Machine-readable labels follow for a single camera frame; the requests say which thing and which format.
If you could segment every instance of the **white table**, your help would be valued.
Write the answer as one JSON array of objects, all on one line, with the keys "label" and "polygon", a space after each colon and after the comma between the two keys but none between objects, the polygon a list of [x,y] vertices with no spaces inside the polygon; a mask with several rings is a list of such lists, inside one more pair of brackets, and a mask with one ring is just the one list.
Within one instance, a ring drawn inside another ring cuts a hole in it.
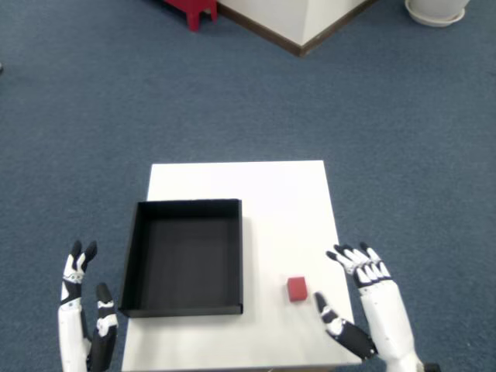
[{"label": "white table", "polygon": [[[332,367],[359,359],[324,332],[322,291],[353,321],[322,161],[154,164],[148,200],[243,200],[242,315],[129,319],[123,371]],[[308,299],[290,303],[289,277]]]}]

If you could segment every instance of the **robot finger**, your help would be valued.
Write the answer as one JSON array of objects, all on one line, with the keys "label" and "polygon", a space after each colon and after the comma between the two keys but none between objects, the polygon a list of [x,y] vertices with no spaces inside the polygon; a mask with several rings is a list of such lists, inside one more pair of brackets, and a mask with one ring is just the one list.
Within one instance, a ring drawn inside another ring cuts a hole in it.
[{"label": "robot finger", "polygon": [[340,318],[328,305],[324,296],[315,293],[315,301],[322,321],[325,323],[326,333],[337,343],[346,347],[362,360],[369,359],[377,354],[371,337],[362,329]]},{"label": "robot finger", "polygon": [[[342,250],[341,247],[335,246],[337,250]],[[353,279],[355,280],[355,284],[357,285],[358,288],[362,288],[368,285],[372,285],[375,283],[375,281],[372,281],[368,277],[367,274],[365,274],[365,271],[360,267],[360,265],[357,265],[354,263],[352,260],[349,260],[348,258],[344,257],[340,253],[334,253],[331,251],[327,251],[325,254],[327,254],[327,257],[330,258],[331,260],[337,261],[343,266],[345,272],[348,275],[352,275]]]},{"label": "robot finger", "polygon": [[109,369],[117,338],[117,315],[110,291],[101,283],[96,288],[98,299],[98,321],[93,333],[90,364],[92,372]]},{"label": "robot finger", "polygon": [[77,258],[76,266],[78,270],[84,273],[88,268],[88,263],[95,258],[97,251],[96,242],[91,242],[85,252]]},{"label": "robot finger", "polygon": [[368,244],[362,242],[360,243],[360,248],[365,251],[377,269],[381,272],[384,279],[391,279],[391,274],[389,274],[389,270],[386,268],[386,265],[379,257],[379,255],[373,250]]},{"label": "robot finger", "polygon": [[81,242],[79,240],[76,240],[74,242],[71,252],[67,256],[67,260],[64,267],[64,276],[68,276],[70,275],[71,272],[77,270],[76,260],[78,259],[80,254],[81,254]]},{"label": "robot finger", "polygon": [[363,264],[363,261],[355,254],[353,253],[353,248],[351,246],[334,246],[334,249],[342,254],[343,256],[347,257],[349,260],[352,260],[355,265],[361,265]]},{"label": "robot finger", "polygon": [[327,252],[325,252],[325,254],[331,260],[339,262],[341,264],[341,266],[343,266],[343,269],[345,270],[345,272],[347,272],[350,275],[353,274],[353,272],[355,271],[355,268],[357,267],[353,261],[348,260],[346,257],[344,257],[343,255],[341,255],[339,253],[334,253],[334,252],[331,252],[330,250],[328,250]]}]

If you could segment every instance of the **robotic hand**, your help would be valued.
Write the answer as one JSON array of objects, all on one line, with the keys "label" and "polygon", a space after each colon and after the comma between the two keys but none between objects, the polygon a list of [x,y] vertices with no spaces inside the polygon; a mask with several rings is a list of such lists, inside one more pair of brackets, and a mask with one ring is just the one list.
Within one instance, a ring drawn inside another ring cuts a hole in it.
[{"label": "robotic hand", "polygon": [[387,372],[435,372],[437,364],[423,364],[415,352],[412,328],[396,283],[386,265],[367,244],[363,252],[351,246],[334,246],[327,256],[339,262],[353,276],[370,327],[367,335],[356,325],[339,317],[322,294],[315,293],[326,332],[362,360],[376,354],[386,362]]},{"label": "robotic hand", "polygon": [[81,307],[81,283],[88,263],[97,253],[96,242],[82,253],[76,241],[64,268],[58,312],[60,355],[64,372],[101,372],[107,370],[117,337],[114,302],[105,283],[96,288],[98,321],[93,340],[88,335]]}]

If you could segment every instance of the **red cube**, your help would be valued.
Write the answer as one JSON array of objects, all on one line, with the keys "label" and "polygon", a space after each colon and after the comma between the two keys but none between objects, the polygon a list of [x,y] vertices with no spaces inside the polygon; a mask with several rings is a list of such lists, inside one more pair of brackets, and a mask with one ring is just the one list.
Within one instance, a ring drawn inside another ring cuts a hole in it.
[{"label": "red cube", "polygon": [[288,279],[289,301],[304,301],[307,299],[307,284],[305,277],[290,277]]}]

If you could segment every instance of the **black box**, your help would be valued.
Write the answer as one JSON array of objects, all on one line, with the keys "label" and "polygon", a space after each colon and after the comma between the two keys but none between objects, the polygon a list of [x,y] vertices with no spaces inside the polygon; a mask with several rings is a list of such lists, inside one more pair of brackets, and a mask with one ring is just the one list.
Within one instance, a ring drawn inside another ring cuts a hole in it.
[{"label": "black box", "polygon": [[119,310],[132,318],[243,313],[241,201],[136,206]]}]

